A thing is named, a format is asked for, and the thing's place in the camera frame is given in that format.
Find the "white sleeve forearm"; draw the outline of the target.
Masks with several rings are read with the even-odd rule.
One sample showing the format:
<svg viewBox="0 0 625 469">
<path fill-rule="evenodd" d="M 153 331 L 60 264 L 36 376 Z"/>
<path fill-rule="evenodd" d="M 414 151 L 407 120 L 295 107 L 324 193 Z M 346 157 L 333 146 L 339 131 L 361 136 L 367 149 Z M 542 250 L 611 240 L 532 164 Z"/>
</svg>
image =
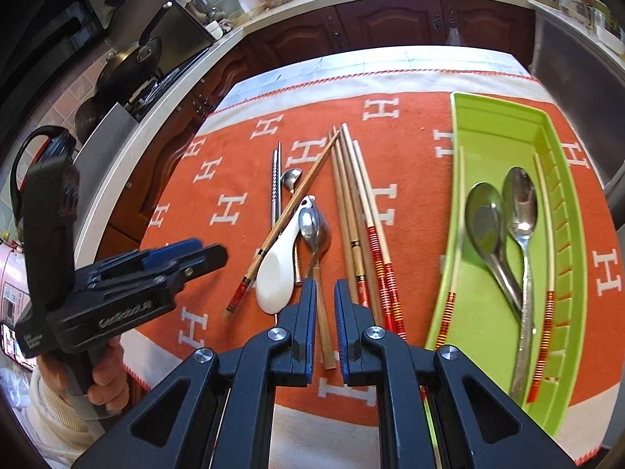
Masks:
<svg viewBox="0 0 625 469">
<path fill-rule="evenodd" d="M 35 369 L 30 404 L 17 413 L 30 441 L 51 468 L 70 468 L 93 443 L 85 421 L 43 381 Z"/>
</svg>

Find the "left hand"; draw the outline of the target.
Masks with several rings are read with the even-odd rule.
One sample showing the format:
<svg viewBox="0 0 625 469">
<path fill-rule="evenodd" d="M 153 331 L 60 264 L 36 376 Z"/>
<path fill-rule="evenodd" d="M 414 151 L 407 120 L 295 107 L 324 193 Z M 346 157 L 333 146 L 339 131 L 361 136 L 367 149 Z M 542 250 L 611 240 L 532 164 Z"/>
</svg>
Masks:
<svg viewBox="0 0 625 469">
<path fill-rule="evenodd" d="M 121 338 L 110 339 L 103 357 L 92 371 L 93 384 L 89 387 L 87 397 L 93 405 L 104 405 L 111 412 L 121 412 L 127 405 L 129 385 L 123 356 Z M 42 354 L 36 361 L 39 374 L 49 389 L 64 402 L 69 402 L 64 365 L 51 354 Z"/>
</svg>

